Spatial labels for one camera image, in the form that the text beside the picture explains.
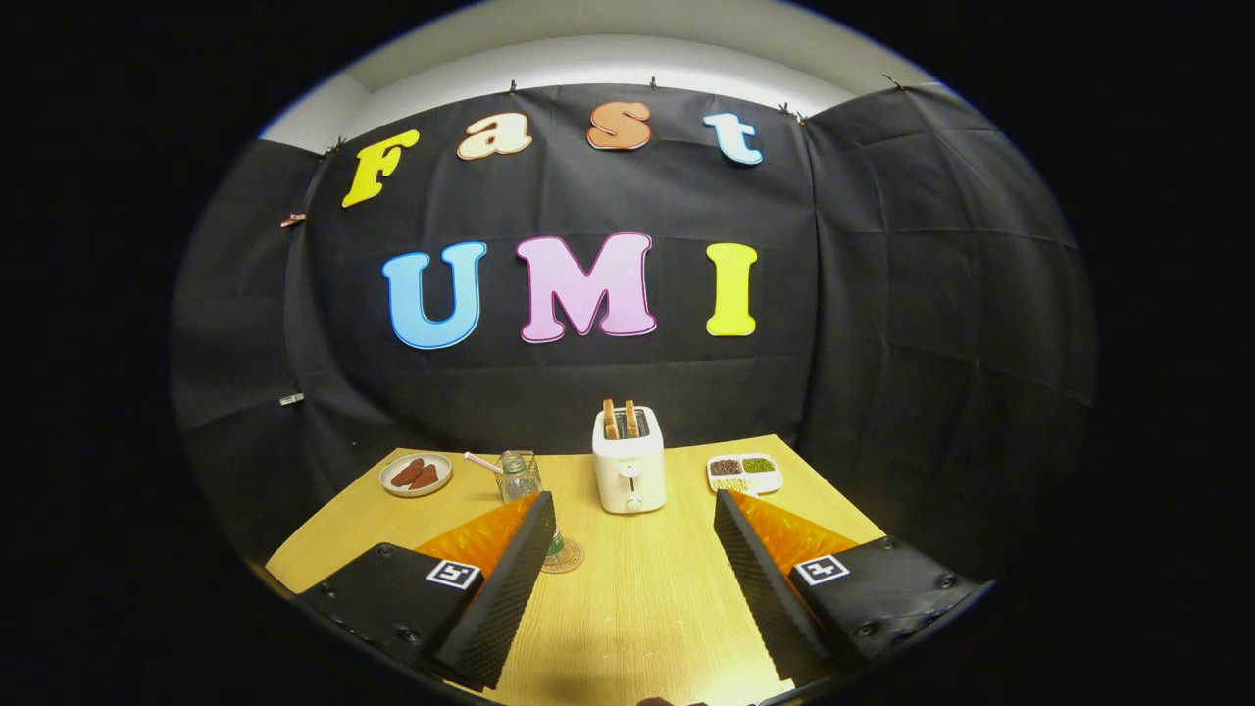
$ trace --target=white plate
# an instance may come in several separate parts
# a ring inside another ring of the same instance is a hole
[[[776,466],[776,470],[759,472],[757,474],[747,474],[742,472],[739,474],[728,474],[723,477],[717,477],[710,473],[710,466],[714,465],[715,461],[737,461],[737,464],[740,465],[740,463],[745,459],[767,459],[773,466]],[[717,479],[744,479],[745,485],[749,488],[749,493],[747,493],[747,495],[757,498],[759,493],[776,493],[784,487],[784,474],[782,474],[779,469],[781,465],[776,463],[776,459],[772,459],[767,454],[725,454],[723,456],[712,456],[707,460],[707,483],[710,484],[710,490],[718,493],[714,487],[714,482]]]
[[[727,474],[727,475],[717,477],[717,475],[714,475],[714,474],[710,473],[710,466],[713,466],[715,461],[737,461],[739,464],[740,463],[740,455],[739,454],[727,454],[727,455],[723,455],[723,456],[710,456],[709,459],[707,459],[707,483],[710,484],[710,490],[712,492],[719,493],[719,489],[714,487],[714,482],[718,480],[718,479],[728,479],[728,480],[740,479],[740,480],[745,482],[745,488],[748,489],[747,493],[745,493],[745,495],[753,495],[754,498],[758,498],[758,493],[754,490],[754,487],[749,484],[749,474],[739,473],[739,474]]]
[[[435,483],[419,488],[418,490],[395,488],[392,484],[392,479],[397,478],[398,474],[405,470],[405,466],[408,466],[410,461],[418,458],[422,458],[423,461],[435,466]],[[388,493],[399,498],[422,498],[444,488],[444,484],[449,483],[449,477],[452,475],[453,466],[444,456],[441,456],[439,454],[409,454],[384,466],[384,470],[379,473],[379,485],[384,487],[384,490]]]

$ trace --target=blue letter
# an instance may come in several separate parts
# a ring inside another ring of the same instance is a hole
[[[423,312],[424,252],[399,255],[384,262],[388,277],[388,306],[393,330],[405,345],[432,350],[448,347],[471,335],[479,322],[479,257],[488,246],[479,241],[449,245],[441,258],[453,267],[453,312],[441,322]]]
[[[735,113],[719,113],[707,115],[702,119],[714,128],[714,138],[719,140],[719,149],[733,162],[742,164],[757,164],[763,161],[763,153],[745,145],[745,135],[754,134],[754,125],[740,122]]]

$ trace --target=straw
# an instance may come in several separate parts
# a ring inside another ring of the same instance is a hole
[[[481,458],[476,456],[474,454],[472,454],[472,453],[469,453],[469,451],[467,451],[467,453],[466,453],[466,454],[463,454],[462,456],[463,456],[463,458],[464,458],[464,459],[466,459],[467,461],[471,461],[472,464],[474,464],[474,465],[477,465],[477,466],[483,466],[483,468],[488,469],[489,472],[492,472],[492,473],[494,473],[494,474],[505,474],[505,473],[506,473],[506,472],[503,472],[503,470],[498,469],[497,466],[493,466],[493,465],[492,465],[492,464],[489,464],[488,461],[484,461],[483,459],[481,459]]]

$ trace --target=letter m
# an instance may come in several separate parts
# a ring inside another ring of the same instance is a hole
[[[592,319],[606,298],[609,312],[601,330],[609,335],[641,335],[658,320],[645,298],[645,252],[653,240],[643,232],[616,232],[606,238],[585,272],[561,237],[541,236],[518,243],[518,256],[527,261],[528,312],[523,340],[548,342],[566,331],[555,316],[561,303],[580,335],[592,329]]]

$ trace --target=white toaster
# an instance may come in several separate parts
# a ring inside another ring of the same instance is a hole
[[[649,408],[636,408],[640,436],[628,439],[626,411],[614,410],[620,439],[606,439],[605,411],[592,423],[592,463],[601,507],[619,515],[658,510],[666,503],[663,430]]]

